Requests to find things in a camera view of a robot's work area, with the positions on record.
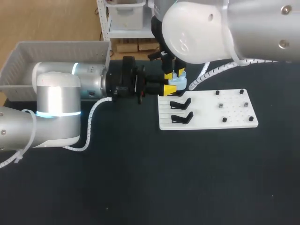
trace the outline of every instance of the metal screw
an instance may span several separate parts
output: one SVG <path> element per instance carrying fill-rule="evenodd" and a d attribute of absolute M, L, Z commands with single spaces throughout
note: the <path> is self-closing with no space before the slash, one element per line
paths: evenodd
<path fill-rule="evenodd" d="M 282 15 L 289 15 L 289 13 L 292 11 L 292 6 L 290 6 L 290 5 L 287 5 L 287 6 L 283 6 L 282 8 L 281 8 L 281 13 L 282 13 Z"/>
<path fill-rule="evenodd" d="M 290 43 L 287 40 L 281 40 L 279 42 L 279 47 L 282 49 L 286 49 L 290 46 Z"/>

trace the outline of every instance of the black table surface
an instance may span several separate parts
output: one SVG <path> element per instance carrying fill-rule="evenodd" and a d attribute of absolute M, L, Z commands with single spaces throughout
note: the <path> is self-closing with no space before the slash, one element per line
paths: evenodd
<path fill-rule="evenodd" d="M 161 71 L 159 61 L 138 64 L 148 74 Z M 110 70 L 120 67 L 112 61 Z M 201 69 L 187 66 L 189 83 Z M 252 65 L 199 85 L 247 89 L 257 128 L 161 131 L 155 96 L 142 105 L 135 98 L 104 103 L 94 114 L 88 150 L 31 149 L 0 169 L 0 224 L 299 224 L 299 72 L 297 64 Z M 92 105 L 82 104 L 77 146 L 85 142 Z M 10 155 L 1 153 L 0 161 Z"/>

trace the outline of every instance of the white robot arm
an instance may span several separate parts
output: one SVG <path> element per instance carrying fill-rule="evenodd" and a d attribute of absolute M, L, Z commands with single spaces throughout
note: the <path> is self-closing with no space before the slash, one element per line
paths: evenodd
<path fill-rule="evenodd" d="M 300 61 L 298 0 L 156 0 L 170 51 L 200 64 L 232 58 Z"/>

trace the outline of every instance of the wooden floor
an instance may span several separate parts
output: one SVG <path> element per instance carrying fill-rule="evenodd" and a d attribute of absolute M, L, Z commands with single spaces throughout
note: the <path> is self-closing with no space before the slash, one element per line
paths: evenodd
<path fill-rule="evenodd" d="M 101 27 L 94 14 L 96 0 L 0 0 L 0 68 L 19 41 L 99 40 Z M 146 53 L 118 54 L 146 60 Z M 5 96 L 0 92 L 0 105 Z"/>

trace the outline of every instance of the gray plastic bin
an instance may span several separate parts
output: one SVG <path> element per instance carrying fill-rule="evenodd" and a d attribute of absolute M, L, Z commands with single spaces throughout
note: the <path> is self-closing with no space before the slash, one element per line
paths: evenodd
<path fill-rule="evenodd" d="M 116 30 L 141 30 L 146 0 L 135 0 L 132 4 L 109 4 L 109 15 Z"/>
<path fill-rule="evenodd" d="M 0 90 L 10 101 L 36 101 L 32 85 L 23 79 L 32 63 L 98 63 L 108 69 L 110 49 L 109 41 L 19 42 L 0 71 Z"/>

